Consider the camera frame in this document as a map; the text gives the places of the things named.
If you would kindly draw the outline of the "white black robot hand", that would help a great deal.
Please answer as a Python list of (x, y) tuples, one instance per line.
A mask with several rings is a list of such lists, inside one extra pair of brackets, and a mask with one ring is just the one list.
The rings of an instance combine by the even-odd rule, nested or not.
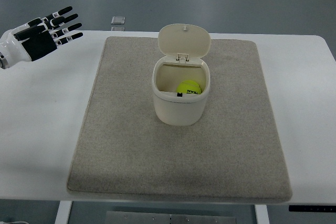
[(1, 68), (8, 69), (21, 61), (36, 61), (60, 46), (82, 37), (83, 33), (68, 34), (80, 28), (81, 23), (62, 27), (78, 17), (78, 14), (65, 17), (64, 15), (70, 11), (72, 7), (68, 6), (3, 33), (1, 36)]

